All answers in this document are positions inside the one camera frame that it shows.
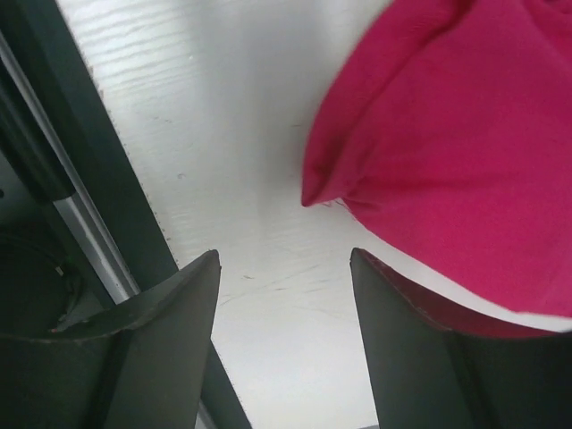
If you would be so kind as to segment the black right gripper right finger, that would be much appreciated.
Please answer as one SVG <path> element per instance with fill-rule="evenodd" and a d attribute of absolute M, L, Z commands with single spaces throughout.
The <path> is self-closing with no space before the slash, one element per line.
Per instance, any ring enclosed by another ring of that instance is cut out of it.
<path fill-rule="evenodd" d="M 382 428 L 568 428 L 571 336 L 500 320 L 369 252 L 350 258 Z"/>

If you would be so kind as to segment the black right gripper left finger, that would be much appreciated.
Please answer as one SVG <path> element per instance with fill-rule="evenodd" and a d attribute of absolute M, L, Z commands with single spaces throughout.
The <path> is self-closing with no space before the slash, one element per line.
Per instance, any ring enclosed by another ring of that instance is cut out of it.
<path fill-rule="evenodd" d="M 3 334 L 2 427 L 193 427 L 220 277 L 209 250 L 65 330 Z"/>

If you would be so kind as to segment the pink t shirt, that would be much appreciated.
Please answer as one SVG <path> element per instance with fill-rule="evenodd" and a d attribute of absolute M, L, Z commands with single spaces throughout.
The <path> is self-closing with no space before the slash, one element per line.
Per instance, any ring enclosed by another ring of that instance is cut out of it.
<path fill-rule="evenodd" d="M 301 203 L 520 332 L 571 327 L 571 4 L 394 1 L 330 86 Z"/>

